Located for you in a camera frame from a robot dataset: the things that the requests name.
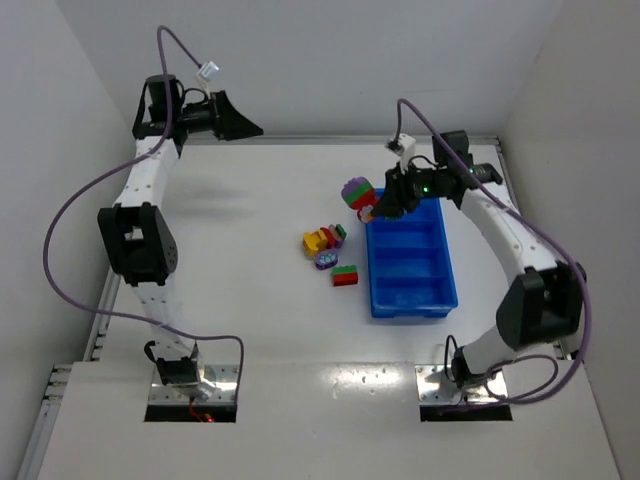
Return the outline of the red curved lego brick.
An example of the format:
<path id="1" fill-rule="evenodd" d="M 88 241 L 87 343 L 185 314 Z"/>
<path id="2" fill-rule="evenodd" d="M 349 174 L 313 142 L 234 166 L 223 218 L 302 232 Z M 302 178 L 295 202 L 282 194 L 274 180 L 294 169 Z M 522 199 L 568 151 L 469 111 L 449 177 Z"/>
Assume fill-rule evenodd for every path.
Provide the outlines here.
<path id="1" fill-rule="evenodd" d="M 362 206 L 367 204 L 376 204 L 377 198 L 374 189 L 362 191 L 358 197 L 352 202 L 351 208 L 358 211 Z"/>

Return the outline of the red flower lego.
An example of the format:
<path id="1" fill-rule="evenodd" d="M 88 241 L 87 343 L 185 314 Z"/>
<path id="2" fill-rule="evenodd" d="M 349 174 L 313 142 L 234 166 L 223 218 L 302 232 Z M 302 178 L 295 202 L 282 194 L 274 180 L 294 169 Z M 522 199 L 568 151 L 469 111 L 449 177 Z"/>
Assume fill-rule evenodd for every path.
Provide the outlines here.
<path id="1" fill-rule="evenodd" d="M 375 205 L 374 204 L 367 204 L 367 205 L 362 206 L 357 211 L 358 220 L 363 224 L 370 223 L 374 219 L 374 216 L 372 215 L 372 211 L 374 209 L 375 209 Z"/>

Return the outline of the purple curved lego brick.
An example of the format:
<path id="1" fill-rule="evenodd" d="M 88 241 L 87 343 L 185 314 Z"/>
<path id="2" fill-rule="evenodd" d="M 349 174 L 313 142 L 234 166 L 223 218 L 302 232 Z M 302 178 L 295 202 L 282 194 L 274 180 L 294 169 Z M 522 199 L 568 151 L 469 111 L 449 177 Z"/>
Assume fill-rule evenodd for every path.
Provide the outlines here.
<path id="1" fill-rule="evenodd" d="M 344 184 L 344 186 L 343 186 L 343 188 L 341 190 L 341 197 L 345 201 L 346 204 L 347 204 L 347 196 L 354 189 L 356 189 L 359 185 L 362 185 L 362 184 L 370 184 L 370 182 L 365 177 L 354 177 L 354 178 L 350 179 L 349 181 L 347 181 Z"/>

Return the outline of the purple flower lego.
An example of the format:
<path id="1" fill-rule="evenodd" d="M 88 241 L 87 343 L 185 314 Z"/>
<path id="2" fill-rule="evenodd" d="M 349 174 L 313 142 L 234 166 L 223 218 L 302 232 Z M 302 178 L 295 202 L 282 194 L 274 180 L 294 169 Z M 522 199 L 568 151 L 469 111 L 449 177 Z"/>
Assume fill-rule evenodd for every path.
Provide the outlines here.
<path id="1" fill-rule="evenodd" d="M 319 252 L 314 257 L 314 264 L 318 270 L 327 270 L 335 267 L 339 261 L 339 253 L 337 250 L 325 250 Z"/>

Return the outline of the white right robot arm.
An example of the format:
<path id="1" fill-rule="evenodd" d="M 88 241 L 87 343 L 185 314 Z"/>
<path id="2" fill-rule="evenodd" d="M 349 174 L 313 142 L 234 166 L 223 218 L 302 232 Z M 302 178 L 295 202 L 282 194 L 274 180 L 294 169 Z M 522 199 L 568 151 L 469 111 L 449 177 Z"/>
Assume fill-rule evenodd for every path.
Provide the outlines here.
<path id="1" fill-rule="evenodd" d="M 399 219 L 423 200 L 450 200 L 480 231 L 509 284 L 494 326 L 453 355 L 458 388 L 485 380 L 534 346 L 578 332 L 586 312 L 583 270 L 525 221 L 492 165 L 474 162 L 465 132 L 434 136 L 434 164 L 427 168 L 415 164 L 414 138 L 400 133 L 386 147 L 398 160 L 385 173 L 371 217 Z"/>

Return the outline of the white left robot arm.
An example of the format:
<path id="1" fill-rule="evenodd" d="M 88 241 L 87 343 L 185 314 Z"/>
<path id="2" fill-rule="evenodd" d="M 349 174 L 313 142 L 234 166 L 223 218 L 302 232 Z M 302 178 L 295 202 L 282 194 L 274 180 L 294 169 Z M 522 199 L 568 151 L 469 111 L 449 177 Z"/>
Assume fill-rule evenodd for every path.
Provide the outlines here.
<path id="1" fill-rule="evenodd" d="M 161 205 L 188 137 L 207 131 L 221 141 L 264 133 L 223 91 L 188 103 L 175 76 L 147 78 L 132 129 L 138 161 L 113 205 L 100 209 L 97 217 L 112 270 L 132 287 L 151 320 L 146 356 L 163 385 L 196 398 L 206 395 L 206 367 L 196 340 L 177 332 L 182 323 L 174 275 L 178 246 Z"/>

